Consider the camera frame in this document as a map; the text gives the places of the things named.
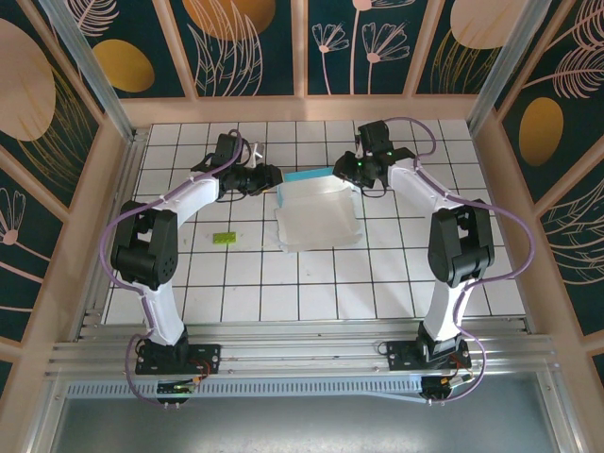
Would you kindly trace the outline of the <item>blue white paper box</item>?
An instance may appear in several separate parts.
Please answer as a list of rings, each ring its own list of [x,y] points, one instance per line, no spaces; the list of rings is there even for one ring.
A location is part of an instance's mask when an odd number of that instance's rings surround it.
[[[331,167],[289,173],[277,186],[277,237],[286,253],[350,246],[362,237],[358,192]]]

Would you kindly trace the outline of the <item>small circuit board green light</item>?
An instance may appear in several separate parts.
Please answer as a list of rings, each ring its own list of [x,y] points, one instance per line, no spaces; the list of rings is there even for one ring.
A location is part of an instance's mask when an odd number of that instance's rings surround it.
[[[197,384],[192,380],[159,381],[157,394],[191,394],[197,389]]]

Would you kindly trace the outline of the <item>grey sheet metal panel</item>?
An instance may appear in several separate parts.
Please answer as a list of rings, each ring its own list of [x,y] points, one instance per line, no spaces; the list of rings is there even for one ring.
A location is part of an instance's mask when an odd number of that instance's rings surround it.
[[[51,453],[562,453],[531,374],[421,405],[374,396],[70,399]]]

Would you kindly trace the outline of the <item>aluminium side rail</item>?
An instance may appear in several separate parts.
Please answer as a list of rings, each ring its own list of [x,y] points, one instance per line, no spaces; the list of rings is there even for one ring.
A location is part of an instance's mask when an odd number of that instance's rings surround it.
[[[139,127],[134,131],[134,138],[125,147],[117,177],[110,186],[109,204],[103,210],[100,234],[103,234],[108,223],[120,213],[122,205],[135,193],[149,135],[149,127]],[[82,328],[100,327],[105,324],[113,291],[113,284],[100,262],[99,245],[97,245],[75,312],[75,320],[70,329],[69,342],[75,343],[79,340]]]

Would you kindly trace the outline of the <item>aluminium rail beam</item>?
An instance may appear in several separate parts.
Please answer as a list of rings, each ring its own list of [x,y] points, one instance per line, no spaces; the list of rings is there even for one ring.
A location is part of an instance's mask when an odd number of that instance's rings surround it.
[[[477,340],[468,344],[472,363],[487,352],[489,374],[540,372],[560,366],[549,336],[529,333],[524,318],[466,320]],[[190,325],[193,344],[219,344],[223,378],[367,376],[384,374],[378,353],[386,341],[412,340],[418,322],[409,319],[235,322]],[[92,326],[76,341],[53,346],[47,378],[110,379],[125,372],[126,346],[140,326]]]

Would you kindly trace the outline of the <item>aluminium frame post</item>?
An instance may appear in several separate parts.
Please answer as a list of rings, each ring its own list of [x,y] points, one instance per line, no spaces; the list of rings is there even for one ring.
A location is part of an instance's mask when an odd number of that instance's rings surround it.
[[[117,0],[38,0],[83,77],[120,135],[132,142],[134,128],[88,38],[101,38],[119,16]]]
[[[468,131],[475,139],[491,113],[495,101],[511,78],[518,62],[547,15],[552,0],[528,0],[516,20],[512,32],[502,46],[491,71],[480,89],[468,119]]]

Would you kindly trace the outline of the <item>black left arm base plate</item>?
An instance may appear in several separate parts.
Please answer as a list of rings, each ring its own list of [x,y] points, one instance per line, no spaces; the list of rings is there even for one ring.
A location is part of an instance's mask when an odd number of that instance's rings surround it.
[[[217,374],[221,359],[219,344],[164,346],[145,342],[137,349],[135,374],[176,376]]]

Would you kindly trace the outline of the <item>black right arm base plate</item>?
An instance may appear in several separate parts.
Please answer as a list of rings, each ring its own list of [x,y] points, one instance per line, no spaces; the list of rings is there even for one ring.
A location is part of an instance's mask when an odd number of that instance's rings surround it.
[[[385,357],[390,371],[453,370],[472,367],[467,342],[461,340],[449,354],[428,361],[427,354],[416,341],[391,341],[386,343]]]

